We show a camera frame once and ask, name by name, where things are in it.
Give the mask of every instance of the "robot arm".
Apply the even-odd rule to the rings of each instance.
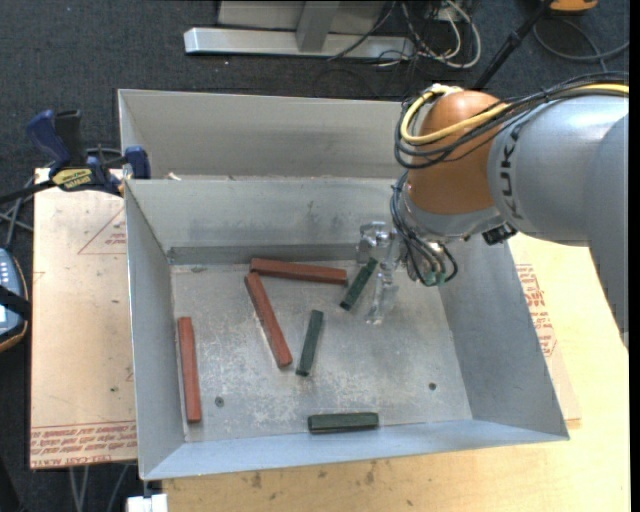
[[[628,346],[628,94],[608,73],[510,102],[434,85],[406,104],[391,213],[409,275],[450,280],[447,244],[473,235],[587,246]]]

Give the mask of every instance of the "red wooden stick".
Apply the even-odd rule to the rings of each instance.
[[[245,276],[244,282],[278,368],[290,365],[293,357],[284,339],[284,334],[282,334],[282,329],[280,329],[280,324],[278,324],[276,315],[273,312],[271,302],[269,302],[269,297],[267,297],[267,292],[262,285],[260,276],[255,272],[249,272]]]
[[[262,276],[284,277],[317,283],[346,284],[347,282],[347,271],[341,268],[287,263],[262,258],[253,258],[250,270]]]
[[[200,384],[196,362],[196,345],[193,325],[188,316],[178,318],[178,339],[180,342],[180,360],[182,361],[182,383],[184,386],[184,404],[187,421],[197,423],[202,419],[200,405]]]

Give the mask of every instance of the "cable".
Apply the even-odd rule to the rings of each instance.
[[[47,190],[49,188],[55,187],[56,184],[52,181],[45,181],[42,183],[36,183],[35,185],[31,185],[27,188],[23,188],[21,190],[17,190],[15,192],[11,192],[10,194],[6,194],[4,196],[0,196],[0,204],[10,203],[20,197],[27,197],[42,190]]]
[[[316,90],[318,84],[320,83],[320,79],[326,75],[329,75],[331,73],[343,73],[345,75],[349,75],[349,76],[353,76],[358,78],[359,80],[362,81],[362,83],[367,87],[367,89],[369,89],[369,92],[372,94],[372,96],[374,98],[379,98],[380,95],[378,94],[378,92],[373,88],[373,86],[370,84],[370,81],[366,79],[366,77],[364,77],[363,75],[361,75],[360,73],[353,71],[351,69],[344,69],[344,68],[333,68],[333,69],[326,69],[324,71],[322,71],[321,73],[318,73],[318,75],[316,75],[315,80],[313,81],[313,96],[318,98],[319,94]]]
[[[86,149],[87,153],[112,153],[114,155],[118,155],[118,156],[122,156],[122,151],[120,151],[119,149],[116,148],[103,148],[102,146],[98,146],[95,148],[88,148]]]
[[[87,482],[89,480],[89,466],[84,467],[84,475],[82,477],[82,487],[80,495],[78,495],[78,488],[76,484],[75,474],[73,472],[73,466],[69,467],[69,479],[71,480],[71,494],[73,497],[73,503],[76,508],[76,512],[83,512],[84,510],[84,498],[87,492]]]
[[[584,75],[558,84],[550,89],[543,90],[530,96],[516,98],[511,102],[496,102],[478,114],[462,120],[453,125],[444,127],[436,132],[426,135],[413,135],[409,126],[419,110],[426,104],[432,104],[440,97],[458,92],[461,89],[434,84],[426,89],[413,101],[403,105],[402,115],[397,125],[395,135],[396,159],[404,167],[419,169],[428,167],[437,162],[444,161],[456,148],[496,127],[504,126],[518,116],[522,116],[534,108],[550,101],[573,98],[577,96],[605,94],[605,95],[629,95],[628,74],[622,72],[600,73]],[[468,129],[454,142],[439,146],[434,149],[425,149],[424,146],[439,141],[453,133]],[[422,146],[420,150],[410,147]],[[423,162],[407,162],[403,155],[421,157]]]
[[[24,201],[22,202],[22,206],[24,206],[25,203],[28,203],[32,199],[33,199],[32,195],[25,197]],[[12,218],[12,215],[13,215],[13,212],[14,212],[15,208],[16,207],[14,205],[11,208],[9,208],[8,210],[5,210],[4,212],[0,212],[0,224],[2,222],[11,222],[11,218]],[[30,226],[29,224],[25,224],[24,222],[16,220],[16,226],[20,227],[22,229],[25,229],[27,231],[31,231],[33,233],[33,226]]]
[[[418,237],[418,235],[415,233],[415,231],[407,226],[407,224],[400,216],[398,203],[407,177],[408,173],[403,173],[396,182],[396,185],[393,187],[393,194],[390,201],[391,218],[396,232],[401,236],[405,243],[408,256],[407,264],[409,262],[411,263],[415,276],[424,286],[437,286],[452,279],[458,272],[458,266],[451,253],[446,250],[443,245],[436,244],[437,249],[445,254],[445,256],[449,259],[450,265],[453,268],[452,272],[448,276],[446,276],[447,266],[439,251],[435,247],[433,247],[433,245],[421,240],[420,237]],[[430,272],[427,276],[422,273],[420,265],[416,261],[415,253],[418,253],[427,261],[430,268]]]
[[[531,17],[528,18],[517,30],[509,34],[509,37],[507,37],[507,40],[503,43],[500,50],[498,50],[498,53],[493,56],[487,68],[476,81],[473,89],[482,90],[486,87],[493,75],[495,75],[498,69],[500,69],[500,67],[506,62],[511,53],[522,44],[522,41],[538,20],[544,16],[544,13],[553,1],[554,0],[541,0],[538,8],[533,12]]]
[[[385,21],[387,21],[387,19],[389,18],[389,16],[391,16],[391,13],[393,12],[393,8],[395,7],[396,2],[393,1],[391,2],[391,6],[389,7],[389,10],[387,11],[387,13],[380,19],[380,21],[378,21],[378,23],[376,23],[369,31],[367,31],[365,34],[362,35],[362,37],[360,39],[358,39],[355,43],[353,43],[351,46],[345,48],[344,50],[342,50],[340,53],[337,53],[336,55],[333,55],[332,57],[329,57],[327,59],[328,62],[333,61],[333,60],[337,60],[337,59],[341,59],[342,57],[344,57],[345,55],[351,53],[353,50],[355,50],[358,46],[360,46],[362,43],[364,43],[367,38],[373,34],[376,30],[378,30],[382,25],[384,25]]]
[[[480,33],[478,32],[478,29],[475,26],[475,24],[472,22],[471,17],[466,12],[464,12],[455,2],[452,2],[451,0],[446,0],[447,5],[452,9],[454,9],[458,13],[458,15],[469,25],[469,27],[471,27],[471,31],[473,34],[474,47],[476,50],[474,57],[470,61],[464,62],[464,63],[451,62],[451,59],[453,59],[456,55],[460,53],[460,50],[462,48],[462,36],[460,35],[460,31],[458,30],[456,23],[451,18],[449,11],[446,11],[446,14],[447,14],[447,17],[449,18],[449,24],[451,25],[453,32],[456,36],[456,48],[452,51],[447,51],[442,54],[437,54],[429,47],[429,45],[426,44],[423,38],[415,30],[409,16],[409,11],[407,9],[406,3],[407,2],[403,2],[401,5],[402,12],[404,14],[405,21],[407,22],[409,33],[413,36],[413,39],[419,48],[417,52],[418,56],[435,60],[437,62],[444,64],[449,68],[458,69],[458,70],[469,69],[478,63],[478,61],[482,56],[482,40],[480,38]]]
[[[124,481],[124,477],[127,474],[127,470],[129,469],[130,464],[125,464],[122,472],[120,473],[120,477],[116,482],[115,487],[113,488],[113,492],[111,493],[111,497],[109,498],[109,504],[107,505],[106,512],[111,512],[113,510],[113,506],[118,499],[118,492],[120,491],[120,487],[122,486],[122,482]]]
[[[29,178],[29,180],[25,183],[24,185],[24,189],[27,189],[31,186],[31,184],[33,183],[34,178],[31,177]],[[18,226],[18,214],[20,213],[20,208],[22,207],[23,203],[25,202],[26,198],[24,197],[19,197],[16,200],[16,203],[14,206],[12,206],[9,210],[9,213],[6,213],[4,216],[8,217],[8,221],[9,221],[9,227],[7,228],[7,236],[5,238],[5,243],[4,243],[4,248],[9,250],[11,248],[11,244],[13,243],[13,235],[15,233],[15,229],[16,226]]]
[[[388,53],[397,53],[399,57],[396,60],[384,60],[383,57]],[[404,51],[400,50],[385,50],[377,58],[369,61],[368,63],[372,64],[375,68],[386,68],[389,66],[394,66],[396,64],[400,64],[401,62],[409,62],[413,60],[415,57],[415,53],[413,55],[406,55]]]
[[[540,45],[545,50],[547,50],[548,52],[550,52],[553,55],[555,55],[557,57],[560,57],[562,59],[570,60],[570,61],[573,61],[573,62],[584,62],[584,63],[599,62],[602,70],[603,71],[607,71],[607,66],[605,64],[605,61],[607,59],[610,59],[610,58],[613,58],[613,57],[617,57],[618,55],[623,53],[627,48],[629,48],[629,41],[627,41],[627,42],[623,43],[621,46],[618,46],[617,48],[614,48],[613,50],[609,50],[607,52],[601,52],[600,49],[596,46],[595,42],[589,37],[589,35],[584,30],[582,30],[580,27],[578,27],[575,23],[571,23],[570,21],[565,20],[563,18],[552,18],[552,19],[560,21],[560,22],[564,23],[565,25],[569,25],[571,28],[573,28],[575,31],[577,31],[582,37],[584,37],[584,39],[587,41],[587,43],[589,43],[589,45],[591,46],[591,48],[595,52],[593,55],[571,55],[571,54],[567,54],[567,53],[562,53],[562,52],[552,48],[547,43],[545,43],[543,41],[543,39],[540,37],[540,34],[538,33],[538,25],[537,24],[534,25],[534,27],[533,27],[533,35],[536,38],[536,40],[538,41],[538,43],[540,43]]]

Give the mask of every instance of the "black device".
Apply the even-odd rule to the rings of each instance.
[[[20,341],[29,309],[22,273],[13,256],[0,248],[0,351]]]

